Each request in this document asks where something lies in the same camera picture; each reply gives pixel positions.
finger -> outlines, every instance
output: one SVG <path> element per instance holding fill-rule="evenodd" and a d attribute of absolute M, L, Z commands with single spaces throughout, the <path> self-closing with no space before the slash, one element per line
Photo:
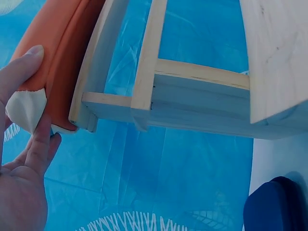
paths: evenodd
<path fill-rule="evenodd" d="M 32 145 L 33 137 L 31 137 L 26 145 L 26 148 L 12 161 L 3 165 L 3 168 L 9 169 L 12 171 L 13 169 L 25 165 L 27 153 Z"/>
<path fill-rule="evenodd" d="M 24 56 L 10 62 L 0 70 L 0 102 L 4 106 L 18 87 L 36 73 L 42 63 L 43 56 L 43 47 L 37 45 Z"/>
<path fill-rule="evenodd" d="M 25 161 L 25 166 L 34 170 L 41 178 L 48 166 L 50 130 L 51 119 L 48 115 L 43 115 L 34 131 L 32 145 Z"/>
<path fill-rule="evenodd" d="M 49 165 L 51 164 L 54 156 L 56 155 L 56 152 L 58 151 L 58 148 L 61 144 L 62 138 L 59 133 L 54 134 L 50 139 L 50 147 L 48 150 L 48 156 L 47 156 L 47 167 L 48 169 Z"/>
<path fill-rule="evenodd" d="M 60 146 L 61 140 L 62 140 L 62 138 L 61 138 L 59 133 L 56 133 L 54 136 L 51 137 L 50 147 L 49 147 L 48 155 L 47 155 L 47 168 L 49 167 L 50 163 L 52 162 L 52 160 L 53 160 L 53 158 L 54 158 L 54 156 L 55 156 L 55 154 L 56 154 L 56 152 L 57 152 L 57 150 Z M 28 151 L 29 151 L 29 149 L 32 145 L 32 141 L 33 141 L 33 137 L 31 137 L 29 139 L 26 148 L 12 162 L 4 164 L 3 168 L 6 168 L 6 169 L 12 171 L 13 169 L 15 169 L 19 166 L 24 166 Z"/>
<path fill-rule="evenodd" d="M 7 115 L 5 115 L 5 129 L 4 130 L 8 129 L 11 124 L 12 124 L 12 121 Z"/>

white leaf pattern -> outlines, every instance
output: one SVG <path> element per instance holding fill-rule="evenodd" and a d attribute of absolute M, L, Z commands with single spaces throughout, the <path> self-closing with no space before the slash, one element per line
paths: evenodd
<path fill-rule="evenodd" d="M 1 0 L 0 1 L 0 16 L 13 11 L 24 0 Z"/>

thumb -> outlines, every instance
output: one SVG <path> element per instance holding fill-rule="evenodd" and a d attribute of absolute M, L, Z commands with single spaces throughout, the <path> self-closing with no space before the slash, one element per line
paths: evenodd
<path fill-rule="evenodd" d="M 43 61 L 43 56 L 43 46 L 37 45 L 0 70 L 0 89 L 2 91 L 0 101 L 4 105 L 18 87 L 37 72 Z"/>

fingernail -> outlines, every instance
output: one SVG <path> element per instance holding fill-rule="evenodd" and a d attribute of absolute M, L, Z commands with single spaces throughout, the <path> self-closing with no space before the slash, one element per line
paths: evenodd
<path fill-rule="evenodd" d="M 44 48 L 42 45 L 37 45 L 37 46 L 30 48 L 30 50 L 28 50 L 26 54 L 31 54 L 35 56 L 43 56 Z"/>

wooden board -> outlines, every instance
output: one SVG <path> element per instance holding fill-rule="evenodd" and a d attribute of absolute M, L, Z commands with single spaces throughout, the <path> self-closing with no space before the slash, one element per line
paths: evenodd
<path fill-rule="evenodd" d="M 240 0 L 249 57 L 251 122 L 308 128 L 308 1 Z"/>
<path fill-rule="evenodd" d="M 143 37 L 131 109 L 139 130 L 147 130 L 150 116 L 154 71 L 163 31 L 167 0 L 152 0 Z"/>
<path fill-rule="evenodd" d="M 304 132 L 300 127 L 250 124 L 246 75 L 161 59 L 155 69 L 149 126 L 260 139 Z M 85 92 L 82 101 L 98 118 L 134 122 L 132 97 Z"/>
<path fill-rule="evenodd" d="M 97 116 L 82 103 L 84 92 L 103 92 L 129 0 L 106 0 L 92 33 L 76 83 L 69 120 L 94 132 Z"/>

